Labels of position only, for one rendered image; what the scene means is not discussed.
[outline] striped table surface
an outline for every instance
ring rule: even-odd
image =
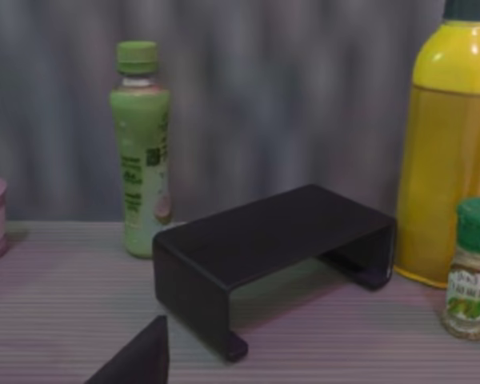
[[[117,223],[16,222],[0,259],[0,384],[82,383],[164,309]],[[474,383],[480,342],[438,322],[444,292],[394,276],[373,293],[315,261],[235,292],[250,344],[222,362],[169,316],[170,383]]]

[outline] black object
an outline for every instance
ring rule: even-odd
[[[303,188],[159,233],[157,299],[226,360],[248,351],[230,331],[230,293],[319,257],[377,289],[392,275],[395,220],[318,186]]]
[[[168,375],[167,317],[160,316],[86,384],[167,384]]]
[[[480,0],[446,0],[444,19],[480,22]]]

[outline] bottle cap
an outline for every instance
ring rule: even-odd
[[[480,0],[446,0],[444,19],[480,22]]]
[[[480,254],[480,198],[468,198],[457,208],[460,247]]]
[[[117,53],[118,71],[122,74],[152,74],[158,69],[155,42],[120,42]]]

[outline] glass spice jar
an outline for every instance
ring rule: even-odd
[[[450,266],[442,323],[453,336],[480,340],[480,198],[458,206],[457,251]]]

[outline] spice jar label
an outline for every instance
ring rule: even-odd
[[[480,270],[453,264],[446,294],[448,313],[465,321],[480,321]]]

